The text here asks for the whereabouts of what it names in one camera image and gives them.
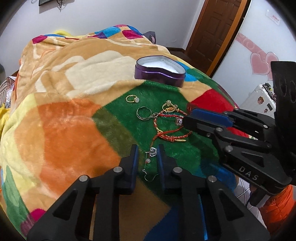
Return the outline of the silver beaded earring hook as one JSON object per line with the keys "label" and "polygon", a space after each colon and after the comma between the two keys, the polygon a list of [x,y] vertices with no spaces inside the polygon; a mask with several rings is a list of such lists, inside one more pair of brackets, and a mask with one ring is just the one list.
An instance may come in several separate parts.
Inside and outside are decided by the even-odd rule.
{"label": "silver beaded earring hook", "polygon": [[150,151],[145,153],[144,166],[142,168],[144,180],[152,182],[159,175],[158,172],[152,166],[152,158]]}

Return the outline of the white suitcase with stickers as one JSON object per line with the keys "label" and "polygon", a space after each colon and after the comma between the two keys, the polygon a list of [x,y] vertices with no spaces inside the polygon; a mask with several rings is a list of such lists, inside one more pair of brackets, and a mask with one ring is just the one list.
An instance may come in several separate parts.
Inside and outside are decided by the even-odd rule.
{"label": "white suitcase with stickers", "polygon": [[258,85],[239,108],[269,115],[274,118],[276,100],[270,84],[265,83]]}

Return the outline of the brown wooden door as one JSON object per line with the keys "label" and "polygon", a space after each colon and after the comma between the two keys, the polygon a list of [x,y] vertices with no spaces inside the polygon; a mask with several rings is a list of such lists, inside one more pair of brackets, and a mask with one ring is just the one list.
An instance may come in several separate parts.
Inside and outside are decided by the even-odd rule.
{"label": "brown wooden door", "polygon": [[205,1],[185,54],[192,65],[212,76],[240,28],[250,1]]}

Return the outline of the colourful plush blanket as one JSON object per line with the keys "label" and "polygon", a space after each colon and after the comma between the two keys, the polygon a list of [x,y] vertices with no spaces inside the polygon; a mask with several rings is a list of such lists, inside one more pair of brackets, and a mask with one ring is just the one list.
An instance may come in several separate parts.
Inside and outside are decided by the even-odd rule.
{"label": "colourful plush blanket", "polygon": [[127,25],[86,36],[40,35],[23,49],[10,110],[1,110],[1,206],[21,238],[79,176],[104,174],[133,144],[140,168],[146,151],[163,144],[192,174],[237,187],[209,139],[179,129],[174,118],[141,119],[167,100],[181,113],[189,102],[220,113],[235,106],[183,60],[183,87],[135,79],[137,59],[154,55],[170,53]]}

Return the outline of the purple heart-shaped tin box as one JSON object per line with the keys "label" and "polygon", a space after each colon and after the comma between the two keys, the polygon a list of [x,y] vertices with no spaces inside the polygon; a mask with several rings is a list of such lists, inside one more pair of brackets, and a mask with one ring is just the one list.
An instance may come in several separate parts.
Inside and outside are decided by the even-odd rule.
{"label": "purple heart-shaped tin box", "polygon": [[149,80],[175,87],[183,87],[185,76],[186,70],[181,64],[163,55],[139,58],[134,68],[135,79]]}

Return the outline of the purple bag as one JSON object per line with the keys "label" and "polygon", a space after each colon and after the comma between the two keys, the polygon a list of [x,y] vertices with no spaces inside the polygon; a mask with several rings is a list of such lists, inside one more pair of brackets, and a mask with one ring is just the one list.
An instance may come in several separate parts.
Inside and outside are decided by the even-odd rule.
{"label": "purple bag", "polygon": [[154,31],[148,31],[143,34],[152,44],[156,44],[156,33]]}

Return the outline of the yellow pillow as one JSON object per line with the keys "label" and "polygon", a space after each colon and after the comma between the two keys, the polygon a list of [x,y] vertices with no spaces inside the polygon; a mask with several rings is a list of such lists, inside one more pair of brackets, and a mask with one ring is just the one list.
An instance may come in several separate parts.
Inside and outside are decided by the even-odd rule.
{"label": "yellow pillow", "polygon": [[53,34],[62,35],[62,36],[71,36],[71,34],[69,32],[66,32],[65,30],[57,30],[53,32]]}

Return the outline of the pink heart wall decal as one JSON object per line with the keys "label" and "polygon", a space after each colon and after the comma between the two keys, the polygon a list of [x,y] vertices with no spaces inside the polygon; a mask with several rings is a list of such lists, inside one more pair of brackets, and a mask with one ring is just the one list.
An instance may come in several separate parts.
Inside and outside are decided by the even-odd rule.
{"label": "pink heart wall decal", "polygon": [[242,33],[238,33],[235,39],[251,52],[250,65],[252,74],[266,75],[268,81],[273,81],[271,62],[279,61],[276,54],[274,54],[274,52],[264,52],[252,40],[247,38]]}

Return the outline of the wall-mounted black monitor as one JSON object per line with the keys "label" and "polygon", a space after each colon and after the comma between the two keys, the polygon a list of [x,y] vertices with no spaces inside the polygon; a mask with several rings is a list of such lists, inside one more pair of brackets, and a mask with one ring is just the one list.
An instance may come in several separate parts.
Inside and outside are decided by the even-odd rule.
{"label": "wall-mounted black monitor", "polygon": [[42,6],[42,5],[49,3],[51,1],[53,1],[53,0],[39,0],[39,6]]}

